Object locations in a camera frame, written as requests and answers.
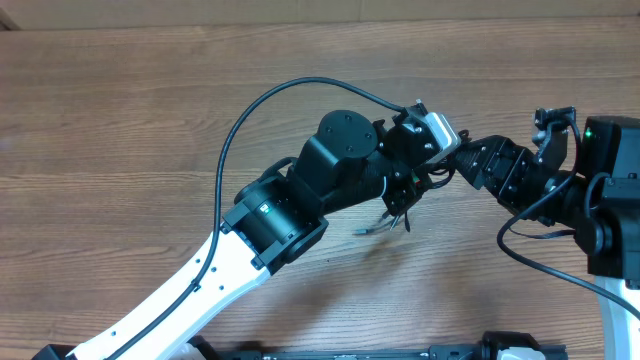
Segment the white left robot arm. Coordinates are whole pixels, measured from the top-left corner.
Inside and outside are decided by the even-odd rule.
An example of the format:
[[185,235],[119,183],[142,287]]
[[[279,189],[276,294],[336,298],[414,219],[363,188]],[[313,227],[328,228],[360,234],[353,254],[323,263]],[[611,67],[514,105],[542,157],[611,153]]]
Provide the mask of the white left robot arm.
[[42,359],[195,359],[193,337],[224,308],[314,246],[327,215],[371,199],[400,217],[432,187],[459,145],[446,118],[419,105],[391,127],[348,110],[325,115],[299,155],[269,167],[235,197],[196,254],[119,322]]

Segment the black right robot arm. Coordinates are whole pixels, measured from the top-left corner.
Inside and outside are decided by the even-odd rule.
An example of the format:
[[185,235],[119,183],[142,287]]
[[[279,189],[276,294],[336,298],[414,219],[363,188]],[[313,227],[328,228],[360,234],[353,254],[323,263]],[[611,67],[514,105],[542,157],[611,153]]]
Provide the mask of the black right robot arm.
[[[454,169],[511,213],[497,244],[530,268],[598,296],[608,359],[639,356],[639,121],[591,116],[580,129],[574,108],[538,109],[531,151],[507,137],[465,141]],[[587,282],[510,249],[504,236],[522,220],[564,225],[587,257]]]

